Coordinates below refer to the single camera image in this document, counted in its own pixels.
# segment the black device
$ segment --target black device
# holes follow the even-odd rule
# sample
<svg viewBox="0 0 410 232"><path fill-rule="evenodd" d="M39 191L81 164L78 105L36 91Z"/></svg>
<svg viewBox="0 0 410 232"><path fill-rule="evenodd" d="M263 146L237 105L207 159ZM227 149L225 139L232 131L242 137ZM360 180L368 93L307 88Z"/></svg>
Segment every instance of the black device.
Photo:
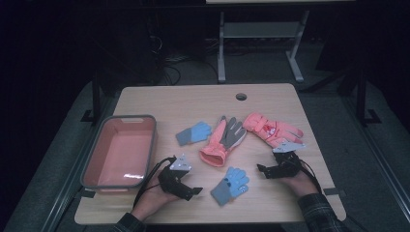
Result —
<svg viewBox="0 0 410 232"><path fill-rule="evenodd" d="M296 174L298 174L299 171L303 171L313 181L317 190L319 192L322 192L322 188L320 187L319 182L317 181L316 176L313 173L313 170L307 163L299 159L295 152L274 153L274 156L278 163L277 166L266 167L261 164L256 164L259 171L265 174L266 179L294 177L296 176ZM302 166L302 163L307 165L313 174L307 171Z"/></svg>
<svg viewBox="0 0 410 232"><path fill-rule="evenodd" d="M187 173L190 172L190 165L185 160L184 154L179 158L173 156L172 158L163 159L155 165L153 170L149 173L149 175L145 178L144 182L142 183L142 186L139 189L139 192L136 195L135 200L133 201L133 206L135 206L136 202L138 202L141 195L147 189L149 189L147 188L148 183L151 181L155 173L159 170L161 165L166 161L169 161L170 164L166 166L158 176L160 186L163 191L169 192L171 194L174 194L180 198L189 201L194 195L199 194L199 192L203 190L203 188L190 188L181 182L181 178L183 178Z"/></svg>

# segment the small blue glove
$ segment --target small blue glove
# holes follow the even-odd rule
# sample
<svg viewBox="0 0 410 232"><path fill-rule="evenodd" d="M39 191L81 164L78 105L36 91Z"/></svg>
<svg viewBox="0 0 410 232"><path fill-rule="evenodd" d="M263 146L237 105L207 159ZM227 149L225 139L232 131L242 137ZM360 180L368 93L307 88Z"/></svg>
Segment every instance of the small blue glove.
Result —
<svg viewBox="0 0 410 232"><path fill-rule="evenodd" d="M210 134L211 127L204 122L199 122L195 126L177 133L176 137L179 145L184 146L189 143L195 143L206 140L208 138L208 135Z"/></svg>
<svg viewBox="0 0 410 232"><path fill-rule="evenodd" d="M244 170L229 167L224 178L211 190L211 195L220 206L223 206L231 198L236 198L248 191L247 183L249 183L249 177Z"/></svg>

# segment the hole in table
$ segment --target hole in table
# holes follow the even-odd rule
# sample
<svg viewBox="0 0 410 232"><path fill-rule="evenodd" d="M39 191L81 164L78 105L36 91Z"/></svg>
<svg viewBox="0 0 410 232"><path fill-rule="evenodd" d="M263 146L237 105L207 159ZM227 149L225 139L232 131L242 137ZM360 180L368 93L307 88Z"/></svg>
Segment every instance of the hole in table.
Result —
<svg viewBox="0 0 410 232"><path fill-rule="evenodd" d="M246 94L243 94L243 93L239 93L239 94L236 95L236 99L238 101L245 101L247 99L247 97L248 96Z"/></svg>

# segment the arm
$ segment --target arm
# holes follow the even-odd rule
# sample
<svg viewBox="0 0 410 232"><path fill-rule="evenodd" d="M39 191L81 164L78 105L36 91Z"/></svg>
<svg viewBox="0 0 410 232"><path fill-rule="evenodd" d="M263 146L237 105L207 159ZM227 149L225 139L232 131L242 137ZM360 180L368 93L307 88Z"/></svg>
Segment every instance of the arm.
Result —
<svg viewBox="0 0 410 232"><path fill-rule="evenodd" d="M163 192L159 186L158 175L148 184L147 190L142 194L139 201L130 213L125 213L123 217L114 225L111 231L114 232L142 232L146 225L143 221L156 213L168 202L175 201L179 197Z"/></svg>
<svg viewBox="0 0 410 232"><path fill-rule="evenodd" d="M310 178L299 171L292 178L281 178L298 196L298 204L309 231L350 231L340 220L326 197L319 193Z"/></svg>

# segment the person's right hand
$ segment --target person's right hand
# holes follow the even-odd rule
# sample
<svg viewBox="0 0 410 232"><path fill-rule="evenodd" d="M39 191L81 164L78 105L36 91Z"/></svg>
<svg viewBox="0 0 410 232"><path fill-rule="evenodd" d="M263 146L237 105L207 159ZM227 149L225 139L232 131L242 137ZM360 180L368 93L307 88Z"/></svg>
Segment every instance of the person's right hand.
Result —
<svg viewBox="0 0 410 232"><path fill-rule="evenodd" d="M279 180L289 186L298 198L312 193L319 193L311 179L303 171L299 171L294 177L285 177Z"/></svg>

